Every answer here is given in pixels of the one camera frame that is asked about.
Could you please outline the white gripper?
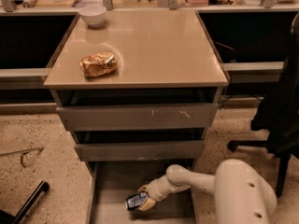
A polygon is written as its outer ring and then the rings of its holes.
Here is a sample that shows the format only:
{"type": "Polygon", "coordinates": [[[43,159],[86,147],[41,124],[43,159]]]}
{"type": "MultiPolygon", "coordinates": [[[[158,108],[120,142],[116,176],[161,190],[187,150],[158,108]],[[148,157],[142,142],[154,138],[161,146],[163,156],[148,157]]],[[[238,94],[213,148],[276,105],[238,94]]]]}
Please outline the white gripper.
{"type": "Polygon", "coordinates": [[[139,211],[147,211],[151,209],[156,202],[165,199],[174,190],[174,185],[164,175],[160,178],[152,180],[148,185],[143,185],[138,192],[145,191],[150,198],[147,198],[139,207],[139,211]]]}

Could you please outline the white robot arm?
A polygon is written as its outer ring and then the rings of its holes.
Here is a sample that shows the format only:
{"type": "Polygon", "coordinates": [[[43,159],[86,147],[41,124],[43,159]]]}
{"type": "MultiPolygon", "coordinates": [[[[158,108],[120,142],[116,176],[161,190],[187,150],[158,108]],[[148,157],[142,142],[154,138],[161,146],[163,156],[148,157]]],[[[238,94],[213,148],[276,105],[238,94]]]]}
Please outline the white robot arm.
{"type": "Polygon", "coordinates": [[[277,208],[273,188],[247,163],[223,161],[214,175],[189,171],[173,164],[164,176],[142,186],[145,200],[138,207],[146,211],[171,193],[193,188],[214,196],[217,224],[270,224],[277,208]]]}

